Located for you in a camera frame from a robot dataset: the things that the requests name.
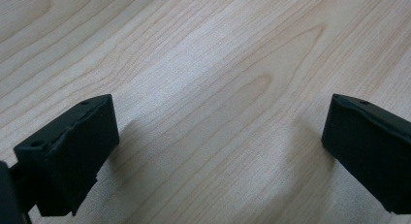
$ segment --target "screw hole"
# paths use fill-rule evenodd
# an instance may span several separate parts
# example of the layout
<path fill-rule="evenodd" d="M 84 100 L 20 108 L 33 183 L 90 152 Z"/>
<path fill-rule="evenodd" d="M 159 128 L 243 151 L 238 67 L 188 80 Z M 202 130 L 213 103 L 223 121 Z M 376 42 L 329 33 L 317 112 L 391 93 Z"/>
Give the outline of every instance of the screw hole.
<path fill-rule="evenodd" d="M 36 146 L 42 145 L 43 143 L 44 143 L 44 141 L 37 140 L 37 141 L 31 143 L 30 146 L 36 147 Z"/>

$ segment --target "wooden table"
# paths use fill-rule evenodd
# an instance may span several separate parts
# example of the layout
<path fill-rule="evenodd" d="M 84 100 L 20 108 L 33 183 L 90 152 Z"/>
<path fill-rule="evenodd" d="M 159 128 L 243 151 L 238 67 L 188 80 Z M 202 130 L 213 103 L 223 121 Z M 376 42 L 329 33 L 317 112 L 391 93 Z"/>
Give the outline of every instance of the wooden table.
<path fill-rule="evenodd" d="M 411 0 L 0 0 L 0 145 L 111 93 L 121 143 L 73 217 L 408 223 L 322 147 L 333 93 L 411 120 Z"/>

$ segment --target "black clamp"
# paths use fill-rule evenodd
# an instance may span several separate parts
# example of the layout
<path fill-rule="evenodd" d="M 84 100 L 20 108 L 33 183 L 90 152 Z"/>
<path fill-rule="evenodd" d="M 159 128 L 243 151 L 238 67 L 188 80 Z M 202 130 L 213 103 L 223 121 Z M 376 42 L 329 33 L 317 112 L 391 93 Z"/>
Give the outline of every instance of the black clamp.
<path fill-rule="evenodd" d="M 411 213 L 410 122 L 335 94 L 322 142 L 387 211 Z"/>
<path fill-rule="evenodd" d="M 119 144 L 111 95 L 78 103 L 18 144 L 18 162 L 0 162 L 0 223 L 76 214 L 97 173 Z"/>

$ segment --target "black plastic part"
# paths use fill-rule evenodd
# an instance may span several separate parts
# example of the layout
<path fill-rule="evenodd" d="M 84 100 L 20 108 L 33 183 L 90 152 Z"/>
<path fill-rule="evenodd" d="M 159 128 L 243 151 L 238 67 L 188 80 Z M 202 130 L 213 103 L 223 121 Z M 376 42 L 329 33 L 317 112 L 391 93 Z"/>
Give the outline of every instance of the black plastic part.
<path fill-rule="evenodd" d="M 76 214 L 119 143 L 111 95 L 70 108 L 15 147 L 11 168 L 20 209 L 42 216 Z"/>
<path fill-rule="evenodd" d="M 334 94 L 322 142 L 387 211 L 411 213 L 410 122 Z"/>
<path fill-rule="evenodd" d="M 30 223 L 18 206 L 15 185 L 4 162 L 0 162 L 0 184 L 0 223 Z"/>

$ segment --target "table surface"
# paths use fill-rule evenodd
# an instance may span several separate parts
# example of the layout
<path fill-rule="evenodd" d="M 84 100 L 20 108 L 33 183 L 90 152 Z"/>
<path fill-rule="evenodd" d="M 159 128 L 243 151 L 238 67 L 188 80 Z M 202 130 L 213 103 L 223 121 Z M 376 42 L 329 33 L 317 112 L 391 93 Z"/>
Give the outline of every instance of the table surface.
<path fill-rule="evenodd" d="M 322 147 L 331 96 L 411 120 L 411 0 L 0 0 L 0 160 L 111 93 L 120 145 L 34 223 L 409 223 Z"/>

